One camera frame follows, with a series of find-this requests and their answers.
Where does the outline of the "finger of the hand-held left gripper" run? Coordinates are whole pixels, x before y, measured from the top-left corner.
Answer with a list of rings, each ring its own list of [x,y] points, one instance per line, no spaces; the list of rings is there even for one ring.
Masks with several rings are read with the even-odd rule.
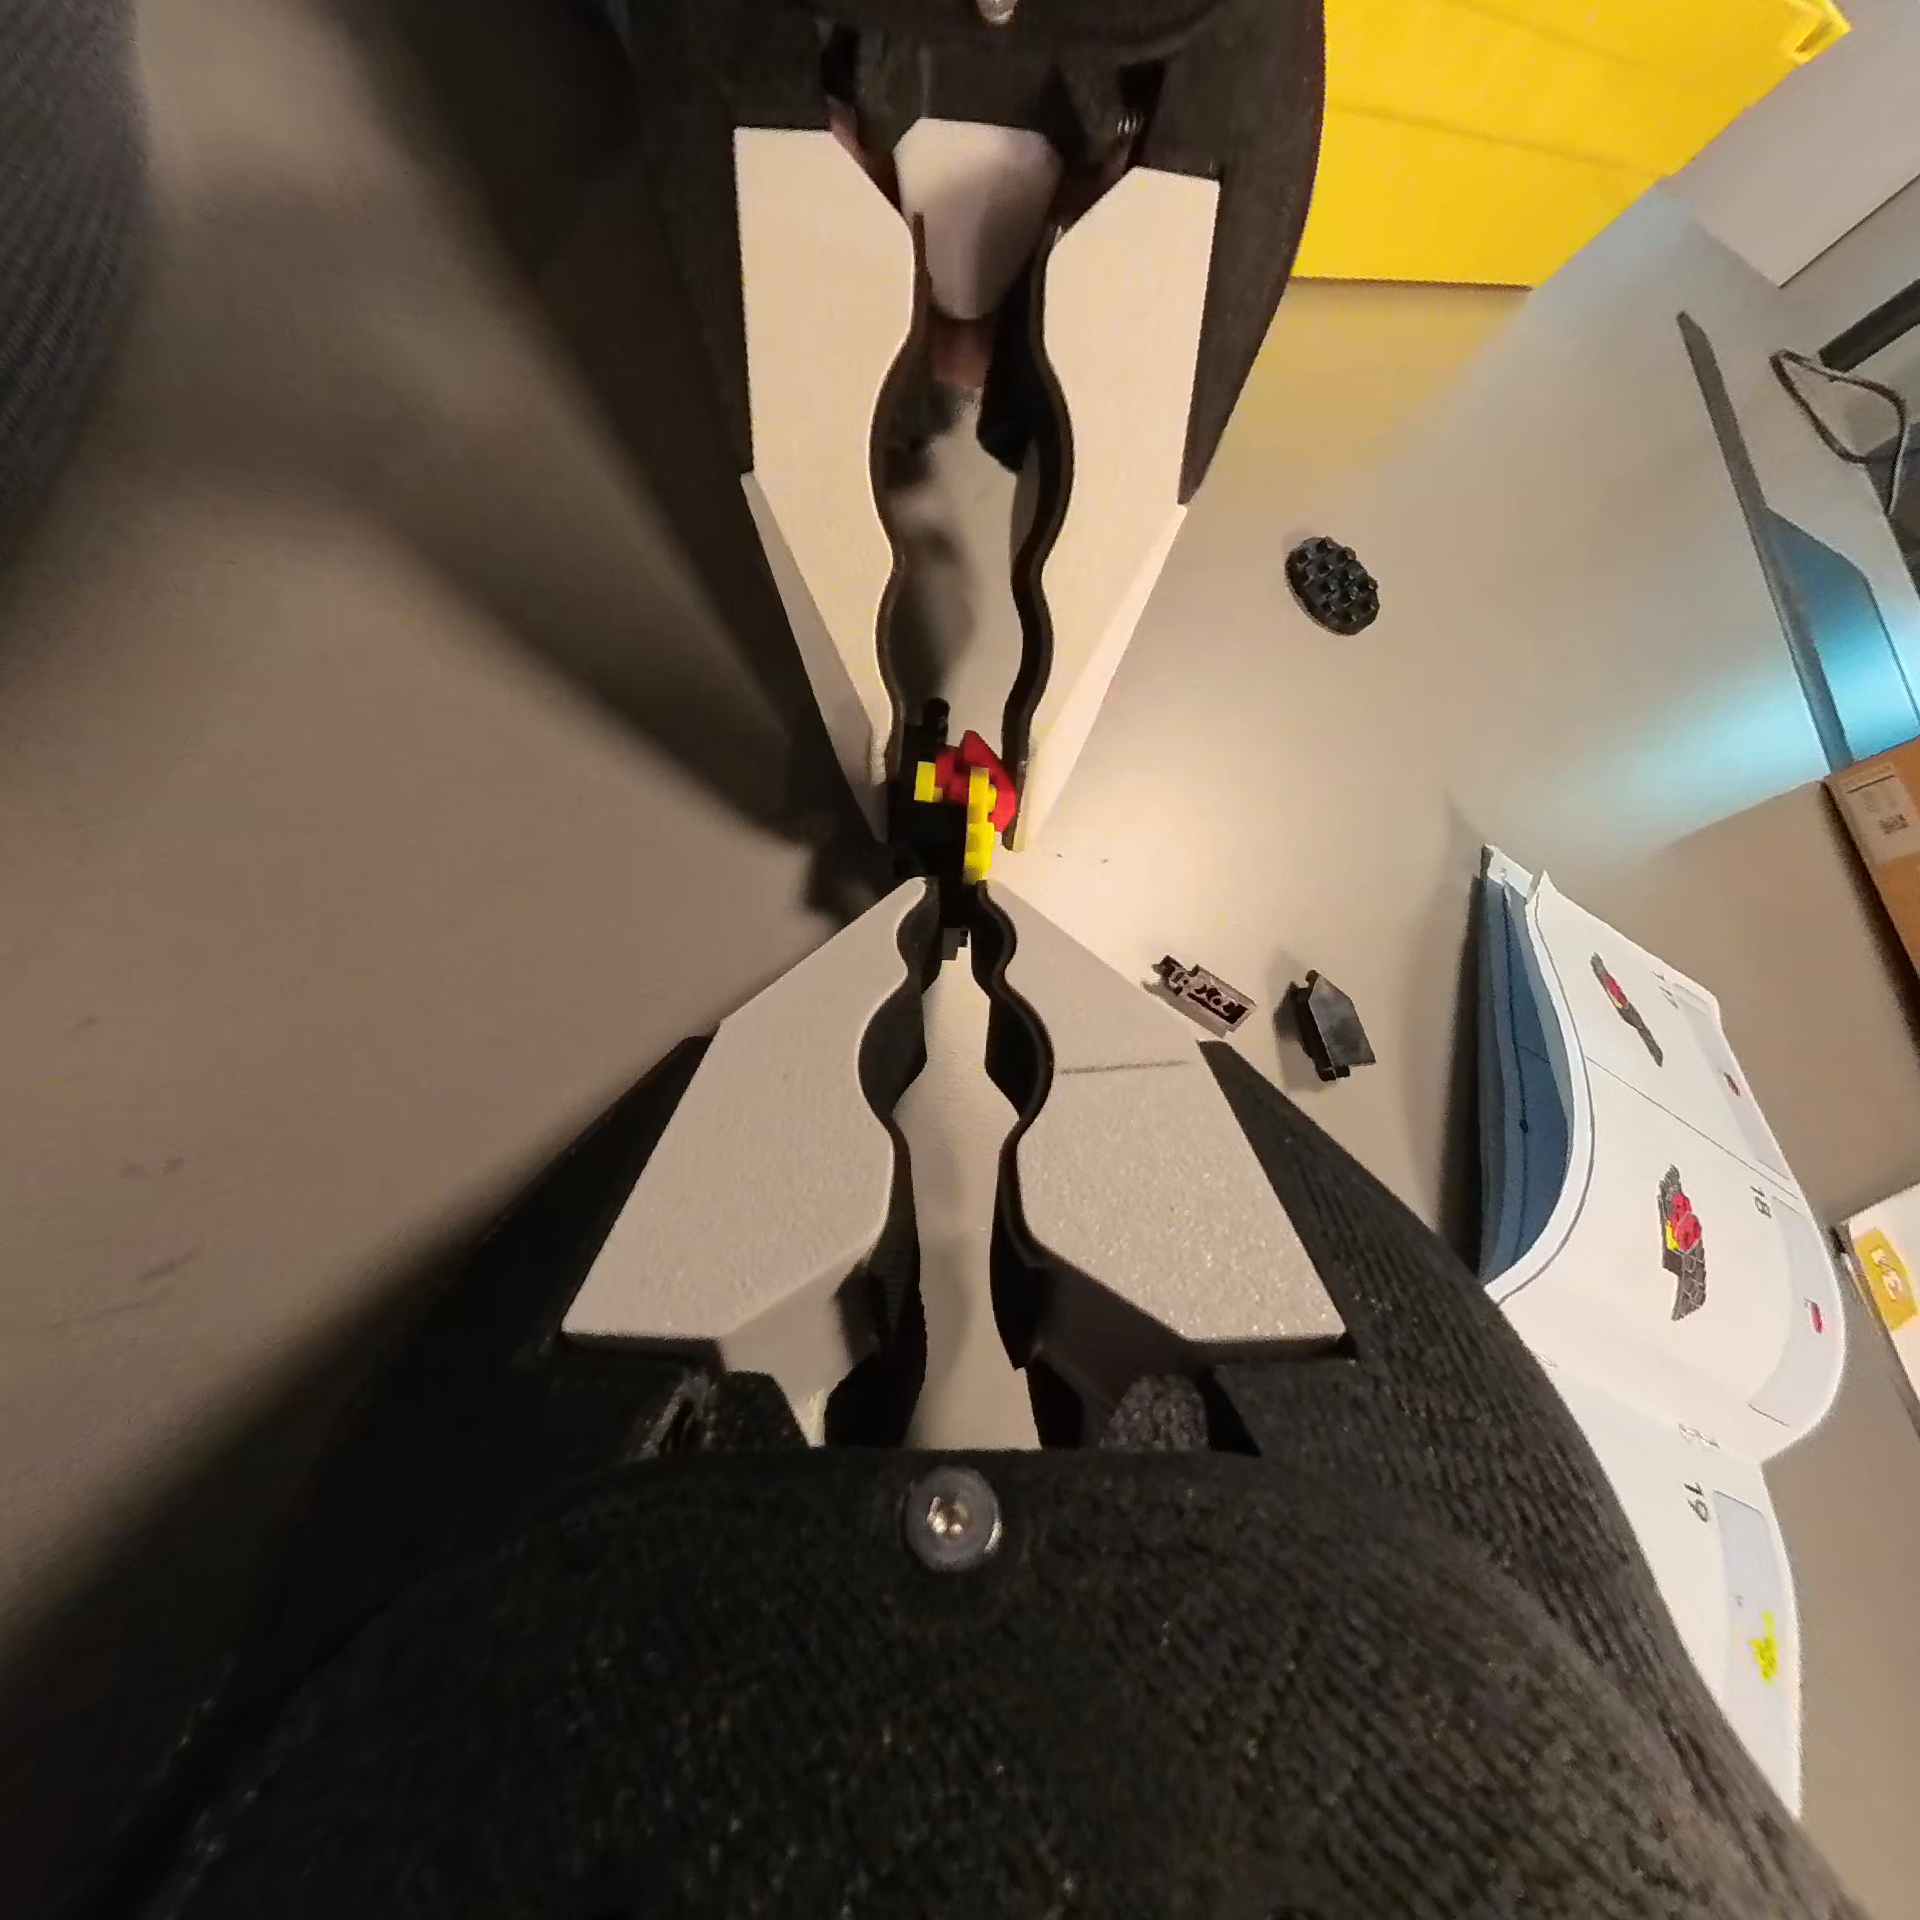
[[[896,708],[879,630],[896,548],[875,436],[914,320],[914,241],[835,132],[741,128],[733,176],[752,422],[741,490],[834,754],[886,839]]]
[[[1061,453],[1036,519],[1032,698],[1012,847],[1041,836],[1188,517],[1188,422],[1212,269],[1214,179],[1133,167],[1051,241],[1038,357]]]

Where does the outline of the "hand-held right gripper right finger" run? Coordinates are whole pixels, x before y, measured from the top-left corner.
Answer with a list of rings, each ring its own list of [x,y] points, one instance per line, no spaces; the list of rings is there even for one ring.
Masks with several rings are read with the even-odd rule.
[[[1004,883],[980,890],[995,1326],[1040,1419],[1316,1357],[1346,1324],[1197,1032]]]

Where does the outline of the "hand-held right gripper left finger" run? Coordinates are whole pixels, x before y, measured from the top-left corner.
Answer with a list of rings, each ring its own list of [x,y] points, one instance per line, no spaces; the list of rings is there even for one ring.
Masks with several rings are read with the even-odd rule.
[[[796,1417],[829,1417],[918,1269],[897,1108],[938,934],[933,887],[908,878],[718,1024],[566,1340],[764,1375]]]

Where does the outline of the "yellow plastic bin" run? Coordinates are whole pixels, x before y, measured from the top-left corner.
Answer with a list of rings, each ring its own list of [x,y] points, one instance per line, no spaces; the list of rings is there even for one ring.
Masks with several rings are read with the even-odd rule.
[[[1833,3],[1328,3],[1293,276],[1532,287],[1850,32]]]

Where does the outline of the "black red yellow lego assembly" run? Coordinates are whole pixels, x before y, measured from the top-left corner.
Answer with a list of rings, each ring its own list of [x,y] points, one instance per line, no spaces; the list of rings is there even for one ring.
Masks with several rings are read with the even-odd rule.
[[[925,876],[938,906],[938,964],[966,947],[980,890],[1021,807],[995,750],[975,731],[953,737],[947,721],[947,702],[927,702],[921,721],[902,734],[887,791],[890,847],[900,875]]]

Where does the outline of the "small black lego clip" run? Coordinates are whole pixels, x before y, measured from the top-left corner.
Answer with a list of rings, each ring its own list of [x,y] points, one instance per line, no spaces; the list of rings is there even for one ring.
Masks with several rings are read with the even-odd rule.
[[[1159,992],[1189,1019],[1212,1032],[1240,1032],[1257,1012],[1257,1002],[1220,974],[1163,956],[1153,967]]]

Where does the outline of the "black lego slope piece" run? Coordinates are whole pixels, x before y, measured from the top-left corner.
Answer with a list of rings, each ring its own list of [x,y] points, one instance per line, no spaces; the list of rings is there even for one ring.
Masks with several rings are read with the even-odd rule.
[[[1358,1005],[1323,970],[1309,970],[1290,984],[1285,1007],[1293,1037],[1321,1084],[1333,1085],[1377,1065]]]

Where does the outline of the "black round lego plate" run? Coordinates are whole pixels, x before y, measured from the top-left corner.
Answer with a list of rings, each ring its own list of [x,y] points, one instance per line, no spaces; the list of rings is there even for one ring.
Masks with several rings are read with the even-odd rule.
[[[1302,611],[1336,635],[1358,635],[1379,619],[1379,581],[1352,545],[1328,535],[1290,549],[1288,583]]]

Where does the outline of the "open instruction booklet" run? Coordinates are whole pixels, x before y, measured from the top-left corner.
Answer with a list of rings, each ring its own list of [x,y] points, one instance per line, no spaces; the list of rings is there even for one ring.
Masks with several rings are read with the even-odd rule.
[[[1802,1609],[1765,1469],[1842,1390],[1826,1231],[1715,994],[1486,847],[1478,1271],[1598,1453],[1750,1757],[1803,1810]]]

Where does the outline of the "white panel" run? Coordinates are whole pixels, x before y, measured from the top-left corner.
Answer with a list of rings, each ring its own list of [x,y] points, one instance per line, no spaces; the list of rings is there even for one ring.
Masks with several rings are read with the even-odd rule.
[[[1806,269],[1919,170],[1919,13],[1850,15],[1664,183],[1664,196],[1775,283]]]

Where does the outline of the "computer monitor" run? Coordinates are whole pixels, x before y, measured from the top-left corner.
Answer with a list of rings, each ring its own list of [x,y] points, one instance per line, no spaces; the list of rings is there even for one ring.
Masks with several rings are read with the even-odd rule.
[[[1856,562],[1768,505],[1711,337],[1686,311],[1676,327],[1813,729],[1829,770],[1850,770],[1916,737],[1916,691],[1871,581]]]

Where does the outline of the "yellow cardboard box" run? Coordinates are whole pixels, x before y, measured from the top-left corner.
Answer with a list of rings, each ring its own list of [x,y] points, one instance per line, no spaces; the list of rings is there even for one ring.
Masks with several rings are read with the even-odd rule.
[[[1825,788],[1919,972],[1919,739],[1829,775]]]

